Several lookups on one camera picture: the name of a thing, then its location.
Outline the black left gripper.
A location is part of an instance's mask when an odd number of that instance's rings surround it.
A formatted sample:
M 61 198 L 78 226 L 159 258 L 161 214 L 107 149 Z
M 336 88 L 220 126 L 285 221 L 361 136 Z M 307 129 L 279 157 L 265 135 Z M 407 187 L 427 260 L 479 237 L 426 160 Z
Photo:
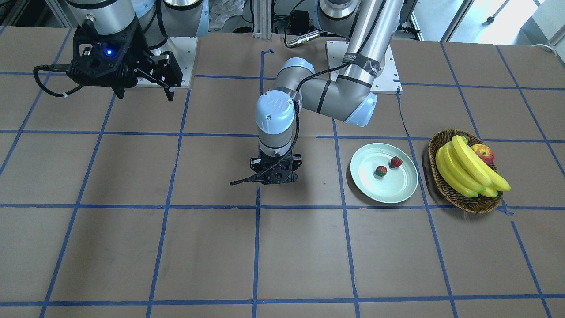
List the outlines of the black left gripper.
M 252 178 L 252 182 L 260 182 L 263 185 L 284 184 L 295 182 L 298 174 L 295 172 L 302 165 L 302 155 L 289 153 L 280 163 L 274 165 L 279 157 L 270 157 L 260 153 L 260 157 L 250 159 L 250 168 L 258 174 Z

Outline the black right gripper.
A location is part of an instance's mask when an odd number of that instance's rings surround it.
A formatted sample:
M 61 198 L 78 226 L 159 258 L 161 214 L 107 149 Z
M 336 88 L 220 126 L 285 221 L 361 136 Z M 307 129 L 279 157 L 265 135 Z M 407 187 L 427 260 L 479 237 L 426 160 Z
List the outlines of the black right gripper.
M 137 78 L 133 72 L 141 71 L 142 77 L 162 85 L 168 101 L 172 102 L 175 87 L 181 80 L 180 72 L 175 71 L 180 69 L 168 56 L 159 59 L 156 67 L 149 54 L 132 54 L 134 34 L 144 36 L 139 22 L 131 22 L 124 30 L 109 35 L 99 34 L 93 22 L 83 22 L 73 35 L 73 58 L 66 74 L 79 85 L 112 88 L 116 97 L 123 99 L 123 85 L 131 77 Z

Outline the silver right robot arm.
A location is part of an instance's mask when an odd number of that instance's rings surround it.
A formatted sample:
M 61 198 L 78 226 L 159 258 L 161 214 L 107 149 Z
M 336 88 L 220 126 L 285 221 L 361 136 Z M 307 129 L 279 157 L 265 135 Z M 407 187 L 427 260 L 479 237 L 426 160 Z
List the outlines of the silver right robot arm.
M 144 79 L 173 101 L 186 85 L 186 61 L 176 39 L 209 30 L 207 0 L 68 0 L 79 22 L 67 76 L 82 87 L 111 88 L 122 99 Z

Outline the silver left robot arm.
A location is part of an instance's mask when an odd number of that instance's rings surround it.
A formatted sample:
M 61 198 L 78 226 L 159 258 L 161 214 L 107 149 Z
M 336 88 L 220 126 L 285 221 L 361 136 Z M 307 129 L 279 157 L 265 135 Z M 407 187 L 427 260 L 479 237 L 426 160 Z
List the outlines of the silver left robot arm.
M 274 85 L 258 98 L 256 125 L 260 155 L 250 159 L 254 174 L 246 182 L 283 184 L 297 180 L 301 110 L 364 127 L 377 96 L 373 82 L 401 17 L 401 0 L 319 0 L 315 22 L 322 30 L 349 40 L 339 65 L 315 72 L 304 58 L 288 59 Z

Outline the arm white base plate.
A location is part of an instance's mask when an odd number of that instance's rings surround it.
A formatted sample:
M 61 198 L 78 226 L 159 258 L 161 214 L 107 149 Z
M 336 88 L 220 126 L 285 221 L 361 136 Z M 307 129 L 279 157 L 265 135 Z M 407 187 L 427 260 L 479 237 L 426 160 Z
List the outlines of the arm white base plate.
M 155 66 L 158 65 L 158 60 L 166 56 L 170 57 L 170 62 L 175 66 L 178 66 L 180 71 L 181 80 L 180 84 L 176 88 L 190 88 L 192 82 L 192 74 L 194 71 L 194 63 L 196 60 L 196 45 L 198 43 L 198 38 L 167 38 L 164 44 L 158 44 L 157 48 L 151 49 L 147 44 L 147 40 L 141 34 L 134 34 L 131 40 L 131 50 L 132 54 L 138 54 L 141 56 L 143 53 L 149 54 L 155 61 Z M 150 81 L 147 78 L 142 77 L 143 73 L 141 71 L 133 72 L 133 75 L 138 75 L 137 78 L 131 77 L 123 85 L 125 88 L 164 88 L 157 82 Z
M 349 42 L 326 41 L 329 68 L 341 65 L 343 55 L 348 46 Z M 385 58 L 380 67 L 379 76 L 373 81 L 371 92 L 375 94 L 400 94 L 403 92 L 391 46 L 387 47 Z

